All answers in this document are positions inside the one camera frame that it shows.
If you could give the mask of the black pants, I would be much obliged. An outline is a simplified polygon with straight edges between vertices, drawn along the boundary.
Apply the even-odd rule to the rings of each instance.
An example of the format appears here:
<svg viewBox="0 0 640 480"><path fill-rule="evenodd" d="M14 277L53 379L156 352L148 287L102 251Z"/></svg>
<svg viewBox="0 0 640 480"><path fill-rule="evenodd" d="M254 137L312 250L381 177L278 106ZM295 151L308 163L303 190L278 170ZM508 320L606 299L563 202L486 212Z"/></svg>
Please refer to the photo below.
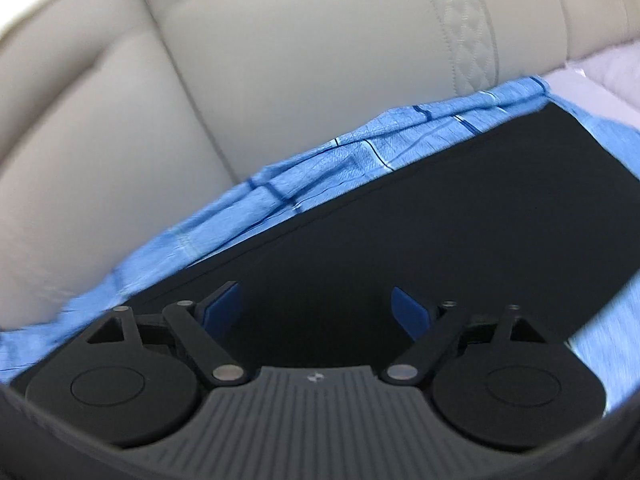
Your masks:
<svg viewBox="0 0 640 480"><path fill-rule="evenodd" d="M361 365L413 385L472 335L562 346L638 269L638 178L548 105L191 266L12 385L96 406L241 385L265 366ZM196 305L228 281L243 311L213 339ZM431 313L416 341L393 317L394 287Z"/></svg>

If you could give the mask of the blue checked bed sheet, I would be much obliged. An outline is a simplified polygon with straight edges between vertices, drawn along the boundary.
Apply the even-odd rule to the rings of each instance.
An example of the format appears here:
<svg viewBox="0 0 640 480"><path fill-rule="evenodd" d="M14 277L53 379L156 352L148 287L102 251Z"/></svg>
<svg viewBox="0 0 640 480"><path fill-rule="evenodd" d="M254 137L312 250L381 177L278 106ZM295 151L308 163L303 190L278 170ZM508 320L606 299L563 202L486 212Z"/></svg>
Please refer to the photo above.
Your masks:
<svg viewBox="0 0 640 480"><path fill-rule="evenodd" d="M1 335L1 381L42 361L105 311L163 278L359 185L554 103L631 172L639 111L576 70L525 77L463 98L399 107L306 153L265 167L111 268L50 323Z"/></svg>

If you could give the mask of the beige leather sofa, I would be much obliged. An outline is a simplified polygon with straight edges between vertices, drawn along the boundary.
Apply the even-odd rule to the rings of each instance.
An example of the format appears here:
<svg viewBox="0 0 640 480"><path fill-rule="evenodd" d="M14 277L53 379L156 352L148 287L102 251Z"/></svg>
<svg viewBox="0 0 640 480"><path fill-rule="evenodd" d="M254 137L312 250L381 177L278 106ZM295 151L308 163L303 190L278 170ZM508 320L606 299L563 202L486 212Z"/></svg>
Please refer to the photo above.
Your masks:
<svg viewBox="0 0 640 480"><path fill-rule="evenodd" d="M639 36L639 0L1 0L1 325L255 171Z"/></svg>

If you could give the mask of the lavender sofa cover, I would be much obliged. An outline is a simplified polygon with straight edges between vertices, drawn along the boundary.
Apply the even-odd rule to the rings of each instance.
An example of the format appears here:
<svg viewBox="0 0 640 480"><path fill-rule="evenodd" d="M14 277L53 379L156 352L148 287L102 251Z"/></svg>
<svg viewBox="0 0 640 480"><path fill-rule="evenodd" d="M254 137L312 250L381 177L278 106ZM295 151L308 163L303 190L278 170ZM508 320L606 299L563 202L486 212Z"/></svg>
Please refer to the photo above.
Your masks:
<svg viewBox="0 0 640 480"><path fill-rule="evenodd" d="M556 96L588 113L639 127L639 41L610 47L542 76Z"/></svg>

